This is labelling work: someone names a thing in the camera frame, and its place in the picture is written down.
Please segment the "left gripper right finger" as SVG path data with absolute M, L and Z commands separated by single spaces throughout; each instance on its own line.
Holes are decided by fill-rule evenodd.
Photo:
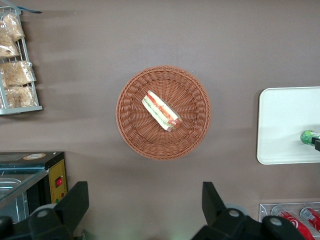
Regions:
M 236 208 L 227 208 L 212 182 L 202 183 L 201 206 L 207 224 L 194 235 L 194 240 L 304 239 L 283 217 L 266 216 L 258 222 Z

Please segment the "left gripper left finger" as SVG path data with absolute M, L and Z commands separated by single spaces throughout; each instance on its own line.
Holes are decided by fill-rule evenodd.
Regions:
M 2 240 L 76 240 L 74 232 L 88 208 L 88 183 L 79 181 L 53 208 L 39 209 L 18 223 L 13 223 L 9 216 L 2 216 L 0 238 Z

